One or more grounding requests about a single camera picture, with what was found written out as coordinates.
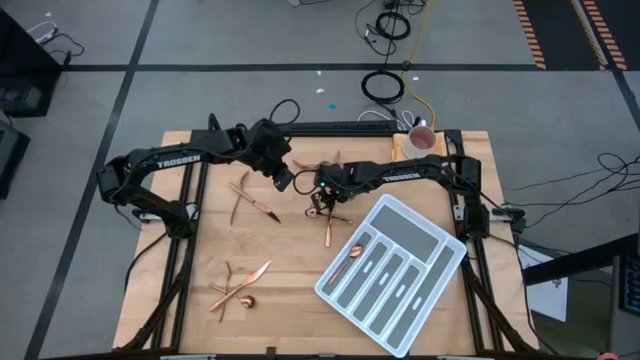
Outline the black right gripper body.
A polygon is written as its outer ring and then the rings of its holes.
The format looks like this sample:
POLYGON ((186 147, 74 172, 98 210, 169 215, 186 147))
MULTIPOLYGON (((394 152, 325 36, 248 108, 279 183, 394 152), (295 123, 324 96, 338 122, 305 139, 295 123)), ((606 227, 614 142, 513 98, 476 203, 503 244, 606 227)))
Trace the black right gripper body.
POLYGON ((319 188, 319 194, 323 198, 351 198, 353 171, 352 163, 321 164, 317 169, 314 185, 319 188))

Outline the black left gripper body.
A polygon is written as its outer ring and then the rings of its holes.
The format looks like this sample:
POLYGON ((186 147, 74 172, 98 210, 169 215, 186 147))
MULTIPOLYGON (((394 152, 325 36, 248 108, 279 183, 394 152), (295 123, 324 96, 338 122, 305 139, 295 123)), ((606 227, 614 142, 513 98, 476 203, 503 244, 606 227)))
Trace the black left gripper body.
POLYGON ((247 132, 248 144, 242 162, 254 171, 281 173, 288 170, 283 157, 291 151, 289 141, 279 127, 268 119, 261 119, 247 132))

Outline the wooden fork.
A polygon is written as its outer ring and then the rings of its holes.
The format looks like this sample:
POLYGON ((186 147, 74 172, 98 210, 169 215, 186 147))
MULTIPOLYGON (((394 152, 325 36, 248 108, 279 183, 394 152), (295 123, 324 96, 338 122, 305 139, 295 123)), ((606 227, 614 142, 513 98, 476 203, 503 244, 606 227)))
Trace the wooden fork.
MULTIPOLYGON (((244 187, 244 183, 245 183, 245 180, 246 180, 246 177, 248 176, 248 174, 249 174, 249 171, 246 171, 246 172, 245 172, 245 173, 244 173, 244 174, 239 178, 239 180, 238 180, 237 182, 235 182, 235 183, 234 183, 234 185, 235 185, 238 189, 240 189, 240 190, 242 190, 242 189, 243 189, 243 187, 244 187)), ((237 207, 238 207, 239 202, 240 202, 240 200, 241 200, 241 199, 242 199, 242 197, 241 197, 239 194, 237 194, 237 195, 236 195, 236 200, 235 200, 234 206, 233 206, 233 208, 232 208, 232 210, 231 210, 230 222, 229 222, 229 225, 230 225, 230 226, 232 226, 232 225, 233 225, 233 223, 234 223, 234 218, 235 218, 235 215, 236 215, 237 207)))

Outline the black perforated power strip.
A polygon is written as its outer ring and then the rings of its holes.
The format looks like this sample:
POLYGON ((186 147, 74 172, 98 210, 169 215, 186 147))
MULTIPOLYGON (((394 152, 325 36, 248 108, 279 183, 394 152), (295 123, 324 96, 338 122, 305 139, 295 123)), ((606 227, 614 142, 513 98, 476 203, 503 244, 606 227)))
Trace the black perforated power strip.
POLYGON ((339 121, 339 122, 303 122, 292 124, 278 124, 283 131, 391 131, 397 126, 389 120, 339 121))

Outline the white cutlery tray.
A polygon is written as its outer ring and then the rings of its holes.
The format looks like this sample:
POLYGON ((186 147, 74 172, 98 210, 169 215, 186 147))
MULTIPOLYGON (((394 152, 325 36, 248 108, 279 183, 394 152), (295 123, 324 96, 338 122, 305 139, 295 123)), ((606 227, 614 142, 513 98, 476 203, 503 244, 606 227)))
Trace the white cutlery tray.
POLYGON ((315 285, 316 294, 396 358, 406 356, 467 255, 466 246, 395 197, 373 206, 315 285), (336 282, 339 258, 364 245, 336 282))

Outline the white mug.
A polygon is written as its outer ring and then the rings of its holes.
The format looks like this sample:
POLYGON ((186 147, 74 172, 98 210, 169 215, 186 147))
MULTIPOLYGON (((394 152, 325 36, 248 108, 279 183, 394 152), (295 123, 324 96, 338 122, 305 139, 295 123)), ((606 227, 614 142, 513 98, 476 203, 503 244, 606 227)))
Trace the white mug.
POLYGON ((423 158, 430 154, 436 144, 436 134, 428 126, 413 127, 403 144, 403 152, 408 159, 423 158))

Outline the yellow folded cloth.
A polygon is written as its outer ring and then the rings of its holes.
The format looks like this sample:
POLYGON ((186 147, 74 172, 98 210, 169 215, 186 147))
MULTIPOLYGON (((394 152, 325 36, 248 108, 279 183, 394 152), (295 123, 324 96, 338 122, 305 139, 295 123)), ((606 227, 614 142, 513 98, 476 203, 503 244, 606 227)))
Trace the yellow folded cloth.
MULTIPOLYGON (((404 161, 408 160, 408 157, 405 153, 405 143, 408 139, 407 134, 396 133, 392 136, 392 150, 391 150, 391 161, 404 161)), ((443 132, 437 132, 435 135, 435 144, 433 147, 428 149, 424 155, 436 154, 440 156, 444 156, 446 154, 446 142, 443 132)))

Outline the white board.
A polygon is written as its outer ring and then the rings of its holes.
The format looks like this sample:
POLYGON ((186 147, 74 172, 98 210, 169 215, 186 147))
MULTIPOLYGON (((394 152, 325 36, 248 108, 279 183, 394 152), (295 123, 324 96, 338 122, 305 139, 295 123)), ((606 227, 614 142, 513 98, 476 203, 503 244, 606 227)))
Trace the white board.
MULTIPOLYGON (((518 246, 518 256, 525 269, 552 260, 552 257, 524 245, 518 246)), ((567 277, 553 279, 526 287, 529 309, 560 322, 567 320, 568 306, 567 277)))

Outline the black beam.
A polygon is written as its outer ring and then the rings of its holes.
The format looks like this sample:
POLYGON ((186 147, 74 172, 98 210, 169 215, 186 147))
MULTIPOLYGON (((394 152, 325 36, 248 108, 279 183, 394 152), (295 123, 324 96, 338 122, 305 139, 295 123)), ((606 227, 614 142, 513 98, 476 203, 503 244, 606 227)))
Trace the black beam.
POLYGON ((523 271, 526 285, 535 285, 610 266, 616 257, 640 255, 640 238, 631 234, 576 253, 563 255, 523 271))

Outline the black equipment cart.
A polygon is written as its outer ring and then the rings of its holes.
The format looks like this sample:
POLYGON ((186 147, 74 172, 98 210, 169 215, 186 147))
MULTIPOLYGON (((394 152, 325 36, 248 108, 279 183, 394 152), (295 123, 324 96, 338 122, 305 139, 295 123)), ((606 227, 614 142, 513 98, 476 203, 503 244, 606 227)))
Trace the black equipment cart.
POLYGON ((0 7, 0 111, 47 114, 62 67, 0 7))

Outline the black mat with orange stripes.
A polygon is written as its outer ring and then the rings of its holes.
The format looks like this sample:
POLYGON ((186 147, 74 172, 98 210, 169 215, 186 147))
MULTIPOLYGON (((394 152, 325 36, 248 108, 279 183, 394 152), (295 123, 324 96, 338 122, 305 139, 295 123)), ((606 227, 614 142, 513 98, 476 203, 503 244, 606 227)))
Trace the black mat with orange stripes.
POLYGON ((640 0, 512 0, 535 65, 640 68, 640 0))

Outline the dark screen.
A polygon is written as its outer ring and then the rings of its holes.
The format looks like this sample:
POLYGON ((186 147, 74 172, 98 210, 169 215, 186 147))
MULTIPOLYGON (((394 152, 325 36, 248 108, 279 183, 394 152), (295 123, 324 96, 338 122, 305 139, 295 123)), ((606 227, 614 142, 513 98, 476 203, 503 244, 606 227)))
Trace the dark screen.
POLYGON ((640 256, 623 256, 618 278, 619 308, 640 317, 640 256))

